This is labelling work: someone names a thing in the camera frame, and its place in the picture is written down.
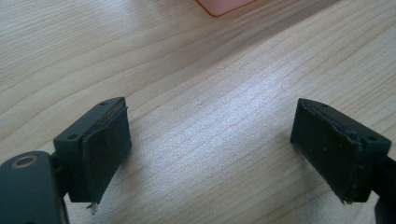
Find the orange translucent plastic board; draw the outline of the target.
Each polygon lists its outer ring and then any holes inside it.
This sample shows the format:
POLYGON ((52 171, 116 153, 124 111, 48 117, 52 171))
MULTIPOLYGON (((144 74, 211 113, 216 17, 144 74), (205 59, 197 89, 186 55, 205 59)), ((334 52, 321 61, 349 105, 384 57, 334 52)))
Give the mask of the orange translucent plastic board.
POLYGON ((210 15, 220 16, 255 0, 196 0, 210 15))

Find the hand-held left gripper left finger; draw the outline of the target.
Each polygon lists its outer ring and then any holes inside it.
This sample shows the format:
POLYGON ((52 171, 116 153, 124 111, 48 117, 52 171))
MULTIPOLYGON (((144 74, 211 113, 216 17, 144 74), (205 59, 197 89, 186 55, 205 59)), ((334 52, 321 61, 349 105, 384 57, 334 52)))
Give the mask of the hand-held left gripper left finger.
POLYGON ((123 97, 105 100, 53 139, 58 188, 73 203, 99 204, 132 148, 123 97))

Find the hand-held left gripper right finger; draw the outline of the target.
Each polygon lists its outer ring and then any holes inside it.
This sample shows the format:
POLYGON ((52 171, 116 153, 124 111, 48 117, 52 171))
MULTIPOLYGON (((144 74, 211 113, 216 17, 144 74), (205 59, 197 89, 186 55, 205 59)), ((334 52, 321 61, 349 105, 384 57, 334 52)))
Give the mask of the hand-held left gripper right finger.
POLYGON ((290 141, 341 201, 364 203, 375 192, 392 203, 388 138, 329 105, 301 98, 290 141))

